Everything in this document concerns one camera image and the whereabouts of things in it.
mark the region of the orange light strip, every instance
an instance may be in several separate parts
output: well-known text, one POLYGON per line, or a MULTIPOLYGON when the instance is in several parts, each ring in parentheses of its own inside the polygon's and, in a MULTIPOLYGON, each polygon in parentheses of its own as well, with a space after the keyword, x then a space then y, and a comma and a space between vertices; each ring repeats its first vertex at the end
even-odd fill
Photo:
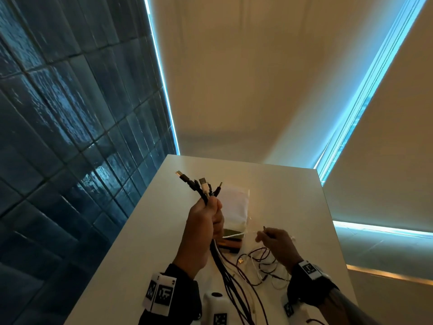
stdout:
POLYGON ((346 266, 347 266, 347 269, 349 269, 349 270, 360 271, 362 273, 368 273, 368 274, 381 276, 381 277, 407 280, 409 282, 433 286, 433 280, 430 280, 430 279, 424 279, 424 278, 418 278, 418 277, 412 277, 412 276, 406 276, 406 275, 399 275, 399 274, 389 273, 387 271, 370 269, 370 268, 362 268, 362 267, 357 267, 357 266, 352 266, 352 265, 346 265, 346 266))

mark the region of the person's left hand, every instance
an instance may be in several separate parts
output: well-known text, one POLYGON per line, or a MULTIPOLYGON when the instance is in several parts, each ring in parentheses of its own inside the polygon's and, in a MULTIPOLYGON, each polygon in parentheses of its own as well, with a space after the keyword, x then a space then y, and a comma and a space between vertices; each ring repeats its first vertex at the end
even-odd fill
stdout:
POLYGON ((206 265, 212 239, 223 236, 222 207, 218 198, 210 196, 207 205, 204 205, 203 199, 200 198, 190 209, 181 245, 173 264, 192 279, 206 265))

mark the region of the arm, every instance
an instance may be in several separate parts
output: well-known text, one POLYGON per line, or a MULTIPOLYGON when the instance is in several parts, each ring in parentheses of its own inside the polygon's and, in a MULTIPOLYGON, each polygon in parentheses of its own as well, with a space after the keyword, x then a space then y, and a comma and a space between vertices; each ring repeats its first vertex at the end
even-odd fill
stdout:
POLYGON ((257 232, 256 241, 262 241, 292 275, 287 292, 289 301, 300 300, 317 307, 329 325, 378 325, 358 306, 350 302, 330 279, 325 277, 309 279, 298 265, 304 259, 299 255, 285 230, 266 228, 264 231, 257 232))
POLYGON ((222 207, 221 202, 211 196, 207 205, 200 199, 190 209, 177 255, 163 273, 176 278, 168 316, 144 310, 138 325, 189 325, 201 316, 200 292, 194 278, 207 263, 211 240, 223 236, 222 207))

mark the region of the table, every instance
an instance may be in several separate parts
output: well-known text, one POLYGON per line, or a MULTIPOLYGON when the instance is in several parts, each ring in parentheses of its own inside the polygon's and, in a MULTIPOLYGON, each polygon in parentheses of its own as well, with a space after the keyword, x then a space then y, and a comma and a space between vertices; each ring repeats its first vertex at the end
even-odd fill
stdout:
MULTIPOLYGON (((267 227, 287 230, 299 253, 329 274, 354 303, 355 294, 343 259, 322 186, 313 169, 168 155, 110 251, 83 292, 66 325, 136 325, 154 272, 164 271, 176 255, 190 207, 198 200, 175 174, 206 177, 216 187, 221 181, 250 189, 248 251, 257 231, 267 227)), ((210 258, 197 276, 200 293, 225 294, 221 275, 210 258)), ((257 288, 269 324, 287 324, 280 298, 270 281, 257 288)), ((259 310, 258 324, 264 324, 259 310)), ((311 316, 323 318, 314 307, 311 316)), ((234 322, 239 317, 233 313, 234 322)))

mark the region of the blue light strip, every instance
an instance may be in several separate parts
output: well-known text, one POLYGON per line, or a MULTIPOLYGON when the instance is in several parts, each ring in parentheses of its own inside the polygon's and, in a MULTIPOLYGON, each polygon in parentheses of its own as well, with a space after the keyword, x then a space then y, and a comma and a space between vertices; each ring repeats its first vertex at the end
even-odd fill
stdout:
POLYGON ((342 221, 333 221, 333 223, 334 223, 334 226, 338 227, 338 228, 382 231, 382 232, 391 233, 391 234, 399 234, 399 235, 415 236, 415 237, 433 239, 433 233, 429 233, 426 231, 416 231, 416 230, 398 229, 398 228, 391 228, 391 227, 381 227, 381 226, 373 226, 370 224, 355 224, 352 222, 342 222, 342 221))
POLYGON ((153 24, 152 24, 152 16, 150 14, 149 1, 144 0, 144 4, 146 5, 147 16, 149 18, 149 23, 150 23, 150 32, 151 32, 152 39, 153 39, 153 45, 155 46, 156 60, 158 61, 159 72, 161 73, 161 78, 162 78, 162 86, 164 88, 165 99, 167 100, 168 113, 170 114, 171 130, 172 130, 173 136, 175 138, 176 155, 180 155, 181 152, 179 150, 179 143, 177 141, 175 122, 173 121, 173 115, 171 114, 170 99, 168 98, 167 86, 165 85, 164 72, 162 71, 161 61, 159 59, 158 47, 156 46, 155 34, 153 33, 153 24))
POLYGON ((318 164, 316 164, 322 185, 325 184, 331 170, 337 162, 337 159, 340 157, 341 152, 349 141, 356 125, 364 114, 364 111, 376 92, 377 87, 397 54, 398 49, 401 47, 401 44, 412 27, 412 24, 424 6, 425 1, 426 0, 406 0, 398 13, 397 18, 376 54, 375 59, 364 76, 360 87, 349 103, 349 109, 351 109, 351 112, 346 123, 341 131, 334 133, 333 138, 336 138, 336 142, 329 146, 329 148, 332 148, 329 155, 319 160, 318 164))

